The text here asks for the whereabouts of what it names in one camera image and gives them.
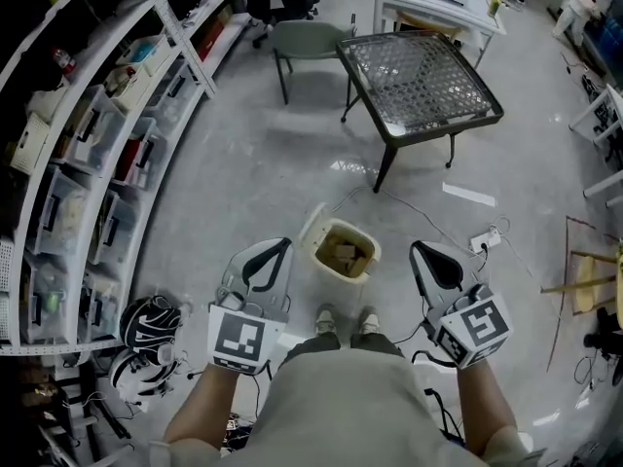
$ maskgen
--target mesh tabletop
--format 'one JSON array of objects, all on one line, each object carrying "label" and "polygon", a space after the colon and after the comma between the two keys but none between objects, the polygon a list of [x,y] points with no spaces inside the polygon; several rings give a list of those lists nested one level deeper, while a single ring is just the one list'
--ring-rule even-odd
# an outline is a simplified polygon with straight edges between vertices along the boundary
[{"label": "mesh tabletop", "polygon": [[450,132],[453,124],[465,122],[460,128],[467,129],[469,120],[482,120],[492,108],[501,111],[474,69],[434,31],[351,38],[338,49],[390,136],[421,134],[440,126]]}]

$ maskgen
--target person's right arm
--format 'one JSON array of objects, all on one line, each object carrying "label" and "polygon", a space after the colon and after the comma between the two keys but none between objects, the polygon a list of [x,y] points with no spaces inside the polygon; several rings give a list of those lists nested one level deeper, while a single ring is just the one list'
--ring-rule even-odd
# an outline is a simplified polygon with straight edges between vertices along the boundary
[{"label": "person's right arm", "polygon": [[506,426],[517,429],[515,415],[486,360],[458,371],[458,395],[467,449],[482,456],[492,436]]}]

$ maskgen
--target power strip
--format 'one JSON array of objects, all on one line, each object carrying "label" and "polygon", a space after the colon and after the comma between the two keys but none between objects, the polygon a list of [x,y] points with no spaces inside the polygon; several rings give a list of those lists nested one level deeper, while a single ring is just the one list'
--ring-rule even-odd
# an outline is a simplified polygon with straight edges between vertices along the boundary
[{"label": "power strip", "polygon": [[486,233],[482,233],[481,235],[472,238],[469,241],[469,248],[474,251],[474,253],[478,254],[483,251],[483,244],[487,246],[487,249],[491,249],[492,247],[500,244],[501,242],[502,239],[497,229],[492,229]]}]

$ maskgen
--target person's left arm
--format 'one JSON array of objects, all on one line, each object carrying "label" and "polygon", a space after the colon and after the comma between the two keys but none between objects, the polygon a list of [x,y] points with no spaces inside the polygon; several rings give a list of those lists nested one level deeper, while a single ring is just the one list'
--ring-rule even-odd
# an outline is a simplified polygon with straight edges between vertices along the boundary
[{"label": "person's left arm", "polygon": [[220,449],[227,431],[238,372],[207,365],[165,431],[165,442],[197,439]]}]

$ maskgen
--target black table frame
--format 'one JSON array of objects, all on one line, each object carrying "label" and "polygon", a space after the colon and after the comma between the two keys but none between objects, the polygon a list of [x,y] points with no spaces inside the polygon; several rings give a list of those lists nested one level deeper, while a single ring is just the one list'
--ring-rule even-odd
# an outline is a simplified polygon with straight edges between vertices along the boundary
[{"label": "black table frame", "polygon": [[[396,33],[386,33],[390,35],[408,35],[408,34],[419,34],[419,35],[438,35],[442,41],[447,42],[449,45],[449,50],[458,59],[459,63],[462,64],[466,73],[469,75],[470,79],[482,90],[482,92],[487,96],[488,100],[491,101],[492,107],[490,111],[493,111],[492,116],[487,116],[487,113],[481,113],[474,115],[471,119],[462,121],[454,124],[445,124],[444,126],[437,126],[429,129],[424,129],[412,135],[405,135],[400,137],[394,137],[389,134],[387,129],[385,128],[385,124],[381,118],[381,114],[377,111],[372,99],[370,98],[368,91],[364,87],[358,72],[355,70],[353,65],[350,63],[347,57],[347,53],[344,51],[344,48],[347,48],[349,43],[358,42],[361,40],[361,36],[356,38],[347,38],[346,40],[340,41],[336,46],[336,51],[338,54],[338,58],[340,62],[344,65],[345,69],[348,73],[348,89],[347,89],[347,108],[342,115],[341,121],[345,123],[347,120],[348,111],[359,101],[363,100],[368,113],[372,117],[372,121],[374,122],[383,142],[385,143],[385,153],[383,154],[383,160],[381,162],[381,168],[379,169],[379,175],[377,176],[377,181],[374,185],[374,192],[377,194],[391,164],[393,163],[396,154],[398,153],[398,149],[401,147],[406,147],[409,145],[419,144],[421,142],[427,142],[428,140],[434,140],[436,138],[441,138],[446,135],[450,135],[450,160],[446,162],[446,167],[450,168],[452,166],[452,161],[455,158],[455,137],[465,131],[466,129],[471,129],[480,126],[488,126],[496,124],[502,116],[504,116],[504,110],[502,106],[497,102],[497,99],[493,95],[493,93],[489,90],[487,85],[481,80],[478,73],[474,70],[474,68],[465,60],[465,58],[461,55],[461,53],[455,48],[455,46],[444,36],[443,34],[437,31],[400,31]],[[355,86],[357,91],[357,95],[355,96],[353,101],[350,101],[350,84]]]}]

